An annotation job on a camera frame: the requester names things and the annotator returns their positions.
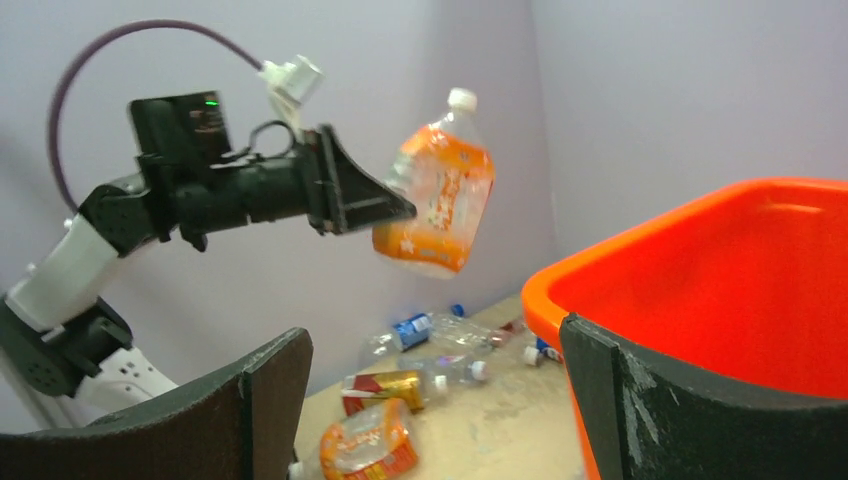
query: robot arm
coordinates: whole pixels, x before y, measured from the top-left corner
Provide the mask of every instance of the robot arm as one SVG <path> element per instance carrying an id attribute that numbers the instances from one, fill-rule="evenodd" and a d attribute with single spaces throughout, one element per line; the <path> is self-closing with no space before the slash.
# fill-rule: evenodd
<path id="1" fill-rule="evenodd" d="M 231 152 L 218 95 L 130 104 L 139 173 L 98 186 L 53 252 L 0 302 L 0 348 L 35 390 L 114 411 L 175 387 L 133 345 L 99 294 L 120 268 L 178 229 L 207 234 L 306 215 L 336 235 L 403 220 L 415 207 L 362 171 L 332 127 L 296 132 L 281 155 Z"/>

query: white connector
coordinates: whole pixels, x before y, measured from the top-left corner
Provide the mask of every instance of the white connector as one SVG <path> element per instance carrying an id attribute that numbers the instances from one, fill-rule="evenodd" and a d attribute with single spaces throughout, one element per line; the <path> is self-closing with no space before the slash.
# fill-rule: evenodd
<path id="1" fill-rule="evenodd" d="M 289 124 L 300 141 L 300 107 L 324 78 L 321 70 L 306 57 L 298 55 L 283 65 L 265 61 L 259 77 L 268 85 L 271 107 L 280 120 Z"/>
<path id="2" fill-rule="evenodd" d="M 94 305 L 124 266 L 109 242 L 82 215 L 65 222 L 68 232 L 39 265 L 6 293 L 6 305 L 37 332 L 52 330 Z"/>
<path id="3" fill-rule="evenodd" d="M 147 361 L 138 347 L 119 348 L 100 362 L 96 377 L 85 377 L 74 398 L 108 412 L 123 410 L 169 392 L 177 385 Z"/>

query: orange plastic bottle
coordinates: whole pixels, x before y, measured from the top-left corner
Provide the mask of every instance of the orange plastic bottle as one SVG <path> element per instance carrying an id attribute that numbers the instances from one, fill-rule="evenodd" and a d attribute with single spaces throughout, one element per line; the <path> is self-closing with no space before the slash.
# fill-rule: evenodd
<path id="1" fill-rule="evenodd" d="M 319 447 L 324 478 L 388 480 L 415 467 L 411 416 L 403 400 L 390 398 L 330 425 Z"/>
<path id="2" fill-rule="evenodd" d="M 416 218 L 375 227 L 374 250 L 431 277 L 454 277 L 471 245 L 495 181 L 495 166 L 474 125 L 477 97 L 454 88 L 450 111 L 403 144 L 386 185 L 418 210 Z"/>

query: blue bottle label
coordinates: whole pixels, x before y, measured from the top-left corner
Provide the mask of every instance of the blue bottle label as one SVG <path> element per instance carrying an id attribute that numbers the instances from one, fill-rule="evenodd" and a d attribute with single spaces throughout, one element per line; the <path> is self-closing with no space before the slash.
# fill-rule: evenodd
<path id="1" fill-rule="evenodd" d="M 398 348 L 402 352 L 405 352 L 416 345 L 426 342 L 430 338 L 430 329 L 432 326 L 430 317 L 423 313 L 392 325 L 400 340 Z"/>
<path id="2" fill-rule="evenodd" d="M 536 350 L 542 352 L 546 357 L 550 358 L 551 360 L 563 363 L 562 355 L 560 355 L 554 347 L 548 345 L 547 342 L 538 337 L 536 338 Z"/>

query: black panel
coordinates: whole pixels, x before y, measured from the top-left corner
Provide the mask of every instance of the black panel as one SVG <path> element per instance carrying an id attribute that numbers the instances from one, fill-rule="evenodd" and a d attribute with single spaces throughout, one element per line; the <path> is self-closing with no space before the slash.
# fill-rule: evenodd
<path id="1" fill-rule="evenodd" d="M 848 479 L 846 402 L 716 375 L 577 316 L 560 337 L 604 480 Z M 612 411 L 597 393 L 609 391 Z"/>
<path id="2" fill-rule="evenodd" d="M 0 479 L 285 480 L 311 360 L 292 329 L 88 427 L 0 434 Z"/>

